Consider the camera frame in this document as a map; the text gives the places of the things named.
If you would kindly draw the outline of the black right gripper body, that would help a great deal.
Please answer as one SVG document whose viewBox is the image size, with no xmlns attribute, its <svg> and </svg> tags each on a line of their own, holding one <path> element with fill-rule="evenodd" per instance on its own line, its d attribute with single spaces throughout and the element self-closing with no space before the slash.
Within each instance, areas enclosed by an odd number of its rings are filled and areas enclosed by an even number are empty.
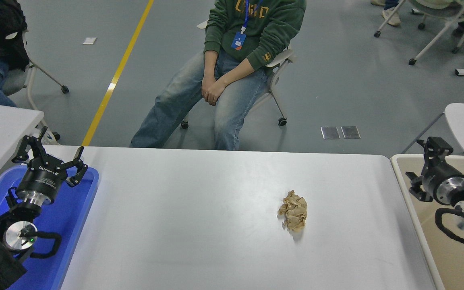
<svg viewBox="0 0 464 290">
<path fill-rule="evenodd" d="M 451 201 L 464 191 L 464 175 L 447 163 L 425 165 L 424 189 L 437 201 Z"/>
</svg>

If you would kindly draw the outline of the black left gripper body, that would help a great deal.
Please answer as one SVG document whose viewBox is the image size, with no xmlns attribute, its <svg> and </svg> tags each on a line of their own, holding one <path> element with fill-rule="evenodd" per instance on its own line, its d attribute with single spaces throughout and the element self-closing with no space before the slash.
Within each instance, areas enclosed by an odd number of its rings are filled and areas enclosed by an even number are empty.
<svg viewBox="0 0 464 290">
<path fill-rule="evenodd" d="M 40 158 L 33 158 L 22 178 L 16 194 L 23 199 L 26 193 L 37 192 L 49 199 L 55 199 L 64 180 L 67 179 L 67 170 L 60 170 L 60 164 L 49 161 L 48 164 Z"/>
</svg>

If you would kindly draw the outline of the person's right hand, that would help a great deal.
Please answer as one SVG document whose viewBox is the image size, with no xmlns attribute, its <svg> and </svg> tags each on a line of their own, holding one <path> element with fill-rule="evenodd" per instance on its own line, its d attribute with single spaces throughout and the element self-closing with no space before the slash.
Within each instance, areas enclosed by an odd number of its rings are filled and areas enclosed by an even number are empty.
<svg viewBox="0 0 464 290">
<path fill-rule="evenodd" d="M 215 82 L 216 82 L 215 77 L 210 76 L 210 75 L 204 76 L 201 81 L 201 95 L 206 102 L 208 101 L 210 88 Z"/>
</svg>

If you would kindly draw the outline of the person's left hand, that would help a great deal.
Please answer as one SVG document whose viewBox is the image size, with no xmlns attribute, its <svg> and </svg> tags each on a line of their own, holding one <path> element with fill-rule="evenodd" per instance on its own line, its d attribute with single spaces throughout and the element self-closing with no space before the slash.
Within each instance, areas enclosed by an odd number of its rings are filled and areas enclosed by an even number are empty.
<svg viewBox="0 0 464 290">
<path fill-rule="evenodd" d="M 206 100 L 211 106 L 216 106 L 221 94 L 224 92 L 226 85 L 222 81 L 213 83 L 206 92 Z"/>
</svg>

